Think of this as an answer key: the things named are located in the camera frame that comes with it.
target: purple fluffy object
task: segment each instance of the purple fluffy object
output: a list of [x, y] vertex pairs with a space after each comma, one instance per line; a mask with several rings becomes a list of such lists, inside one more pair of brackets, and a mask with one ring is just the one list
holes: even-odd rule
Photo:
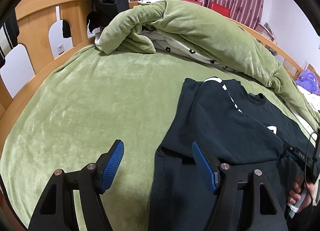
[[300, 73], [299, 77], [296, 79], [296, 84], [306, 89], [308, 92], [319, 95], [319, 83], [316, 75], [306, 69]]

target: black and white striped cloth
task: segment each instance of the black and white striped cloth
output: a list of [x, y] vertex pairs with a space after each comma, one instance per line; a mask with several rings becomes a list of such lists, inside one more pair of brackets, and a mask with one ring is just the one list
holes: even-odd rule
[[0, 28], [0, 68], [5, 64], [6, 55], [18, 45], [18, 35], [16, 12], [13, 11]]

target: metal bolt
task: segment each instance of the metal bolt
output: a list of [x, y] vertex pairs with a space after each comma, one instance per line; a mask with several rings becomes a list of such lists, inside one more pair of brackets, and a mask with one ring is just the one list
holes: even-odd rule
[[91, 164], [87, 165], [87, 169], [88, 170], [93, 170], [95, 167], [96, 167], [96, 164], [94, 164], [94, 163], [91, 163]]
[[226, 163], [222, 163], [221, 165], [221, 168], [224, 169], [224, 170], [228, 170], [230, 168], [230, 165], [229, 164], [226, 164]]
[[60, 174], [62, 174], [62, 170], [61, 170], [61, 169], [55, 170], [55, 171], [54, 171], [54, 174], [55, 174], [56, 176], [59, 176]]
[[261, 176], [262, 175], [262, 171], [259, 169], [254, 170], [255, 175]]

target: blue textured pad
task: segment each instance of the blue textured pad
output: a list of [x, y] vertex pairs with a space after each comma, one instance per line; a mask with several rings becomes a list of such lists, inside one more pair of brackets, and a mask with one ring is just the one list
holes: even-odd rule
[[124, 144], [123, 142], [119, 142], [114, 153], [110, 157], [108, 164], [102, 172], [102, 182], [100, 186], [100, 190], [105, 192], [107, 189], [111, 187], [111, 184], [115, 178], [116, 172], [119, 168], [120, 162], [122, 160], [124, 154]]
[[192, 143], [192, 155], [196, 162], [196, 165], [198, 167], [205, 187], [208, 190], [215, 192], [217, 187], [215, 185], [213, 171], [207, 159], [205, 158], [201, 148], [199, 147], [199, 144], [196, 141]]

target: red chair back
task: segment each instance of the red chair back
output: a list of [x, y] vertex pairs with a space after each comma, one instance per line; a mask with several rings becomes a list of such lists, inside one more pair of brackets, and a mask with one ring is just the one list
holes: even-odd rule
[[225, 16], [225, 17], [230, 17], [231, 14], [231, 9], [228, 9], [222, 5], [219, 5], [217, 3], [214, 3], [213, 1], [210, 4], [210, 9], [218, 12], [219, 14]]
[[203, 4], [202, 2], [200, 2], [200, 1], [195, 1], [195, 0], [183, 0], [183, 1], [195, 3], [195, 4], [200, 5], [200, 6], [202, 6], [202, 4]]

